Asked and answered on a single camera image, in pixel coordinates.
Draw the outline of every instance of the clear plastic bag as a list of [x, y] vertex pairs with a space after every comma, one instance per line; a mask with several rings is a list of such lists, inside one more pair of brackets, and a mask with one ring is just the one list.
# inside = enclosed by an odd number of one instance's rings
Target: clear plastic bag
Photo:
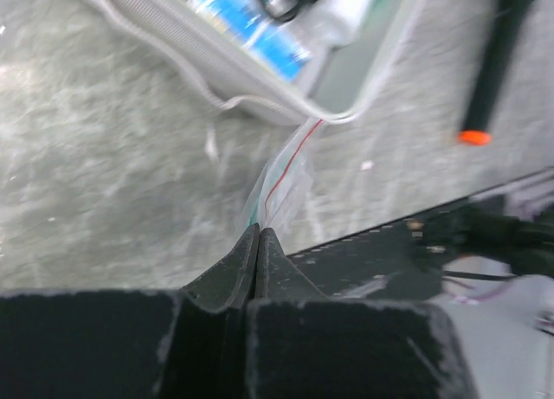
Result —
[[325, 122], [309, 119], [264, 167], [242, 211], [240, 233], [254, 223], [287, 234], [313, 185], [312, 145]]

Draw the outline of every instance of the orange pen tip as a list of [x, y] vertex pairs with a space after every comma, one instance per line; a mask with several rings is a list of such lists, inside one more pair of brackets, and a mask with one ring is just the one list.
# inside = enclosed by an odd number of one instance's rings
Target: orange pen tip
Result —
[[482, 131], [464, 131], [460, 132], [458, 140], [468, 145], [483, 146], [490, 144], [493, 136], [490, 133]]

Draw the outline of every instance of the black pen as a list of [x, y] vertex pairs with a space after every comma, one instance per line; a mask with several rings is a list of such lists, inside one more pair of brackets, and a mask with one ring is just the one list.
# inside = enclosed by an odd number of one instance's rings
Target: black pen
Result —
[[535, 0], [499, 0], [492, 34], [467, 113], [458, 135], [460, 142], [487, 145], [493, 139], [488, 130], [500, 89], [510, 66], [519, 31]]

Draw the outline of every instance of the cable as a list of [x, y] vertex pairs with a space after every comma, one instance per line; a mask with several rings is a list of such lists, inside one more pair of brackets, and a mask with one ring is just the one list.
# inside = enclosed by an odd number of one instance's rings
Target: cable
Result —
[[461, 278], [464, 280], [488, 280], [488, 281], [508, 281], [518, 278], [518, 275], [485, 275], [485, 274], [472, 274], [469, 272], [456, 272], [456, 271], [442, 271], [443, 277]]
[[324, 120], [320, 119], [314, 126], [312, 126], [312, 128], [310, 129], [310, 131], [306, 134], [306, 136], [302, 139], [302, 141], [300, 141], [298, 147], [296, 148], [296, 150], [294, 151], [293, 155], [291, 156], [291, 158], [288, 160], [288, 163], [287, 165], [285, 166], [285, 170], [283, 170], [282, 174], [280, 175], [279, 179], [277, 180], [277, 182], [274, 184], [273, 188], [269, 191], [269, 193], [267, 194], [267, 198], [266, 198], [266, 201], [264, 202], [264, 206], [265, 206], [265, 210], [266, 210], [266, 218], [269, 218], [269, 209], [267, 207], [267, 204], [269, 202], [269, 199], [271, 198], [271, 196], [273, 195], [273, 193], [275, 192], [275, 190], [277, 190], [277, 187], [279, 187], [279, 184], [283, 181], [283, 178], [285, 178], [285, 175], [288, 173], [288, 170], [291, 168], [291, 164], [293, 163], [294, 159], [296, 158], [296, 156], [298, 155], [298, 153], [300, 152], [300, 149], [302, 148], [302, 146], [304, 145], [304, 143], [308, 140], [308, 138], [310, 138], [310, 136], [316, 131], [316, 129], [319, 128], [319, 126], [321, 124], [324, 123]]
[[507, 281], [507, 282], [499, 285], [498, 287], [494, 288], [491, 292], [484, 293], [484, 294], [476, 296], [476, 297], [471, 297], [471, 299], [473, 299], [475, 301], [479, 301], [479, 302], [489, 301], [489, 300], [491, 300], [493, 298], [496, 298], [496, 297], [502, 295], [503, 293], [505, 293], [509, 288], [512, 287], [512, 284], [513, 284], [513, 282]]

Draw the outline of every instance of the gray carpet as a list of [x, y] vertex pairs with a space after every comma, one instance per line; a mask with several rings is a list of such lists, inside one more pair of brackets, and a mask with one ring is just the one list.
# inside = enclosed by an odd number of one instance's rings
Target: gray carpet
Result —
[[[525, 26], [493, 144], [453, 141], [492, 2], [428, 0], [370, 112], [318, 142], [288, 252], [552, 163], [554, 0], [540, 0]], [[172, 68], [77, 0], [30, 7], [0, 50], [0, 288], [194, 279], [229, 250], [251, 186], [290, 130], [210, 115]], [[203, 150], [209, 119], [219, 164]]]

